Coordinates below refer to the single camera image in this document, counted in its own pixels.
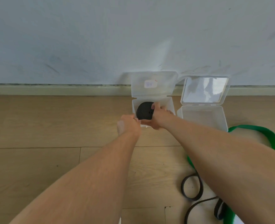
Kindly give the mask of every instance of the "open plastic container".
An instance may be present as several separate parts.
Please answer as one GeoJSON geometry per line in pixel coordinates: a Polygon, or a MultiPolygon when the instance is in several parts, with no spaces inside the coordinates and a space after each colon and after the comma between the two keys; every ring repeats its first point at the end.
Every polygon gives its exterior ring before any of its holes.
{"type": "Polygon", "coordinates": [[[218,76],[187,76],[177,116],[188,121],[228,131],[228,125],[220,106],[229,90],[229,78],[218,76]]]}
{"type": "Polygon", "coordinates": [[[132,112],[136,116],[139,105],[146,101],[160,102],[167,110],[175,113],[172,97],[177,72],[134,72],[131,75],[131,94],[136,98],[132,100],[132,112]]]}

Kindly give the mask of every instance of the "hand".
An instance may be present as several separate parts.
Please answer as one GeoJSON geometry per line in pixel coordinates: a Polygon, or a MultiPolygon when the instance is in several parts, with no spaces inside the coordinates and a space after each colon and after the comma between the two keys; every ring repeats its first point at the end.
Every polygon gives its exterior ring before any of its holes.
{"type": "Polygon", "coordinates": [[[122,115],[121,119],[117,122],[117,131],[120,136],[123,133],[132,133],[134,136],[141,135],[140,120],[131,115],[122,115]]]}
{"type": "Polygon", "coordinates": [[[171,111],[166,110],[165,106],[160,107],[159,102],[153,103],[151,108],[154,109],[152,119],[143,119],[141,123],[144,125],[151,126],[155,130],[163,128],[164,122],[169,120],[169,118],[174,115],[171,111]]]}

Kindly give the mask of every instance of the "white label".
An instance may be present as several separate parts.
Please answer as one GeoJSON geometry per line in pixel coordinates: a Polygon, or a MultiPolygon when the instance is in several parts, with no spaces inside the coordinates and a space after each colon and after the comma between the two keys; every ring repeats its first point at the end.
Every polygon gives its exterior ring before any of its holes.
{"type": "Polygon", "coordinates": [[[156,88],[157,84],[158,84],[158,82],[155,79],[145,80],[145,88],[156,88]]]}

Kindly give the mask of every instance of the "person's left arm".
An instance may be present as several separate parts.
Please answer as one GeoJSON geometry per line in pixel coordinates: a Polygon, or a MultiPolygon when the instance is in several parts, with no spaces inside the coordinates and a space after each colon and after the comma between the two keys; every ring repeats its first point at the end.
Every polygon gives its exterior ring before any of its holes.
{"type": "Polygon", "coordinates": [[[58,179],[10,224],[118,223],[140,122],[123,115],[117,130],[114,141],[58,179]]]}

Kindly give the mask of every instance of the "black disc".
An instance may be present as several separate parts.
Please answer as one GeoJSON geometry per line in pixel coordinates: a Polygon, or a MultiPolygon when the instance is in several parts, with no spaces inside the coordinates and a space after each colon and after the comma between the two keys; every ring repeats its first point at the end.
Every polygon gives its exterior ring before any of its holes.
{"type": "Polygon", "coordinates": [[[144,102],[139,105],[136,111],[136,117],[140,119],[152,119],[154,110],[151,109],[154,102],[144,102]]]}

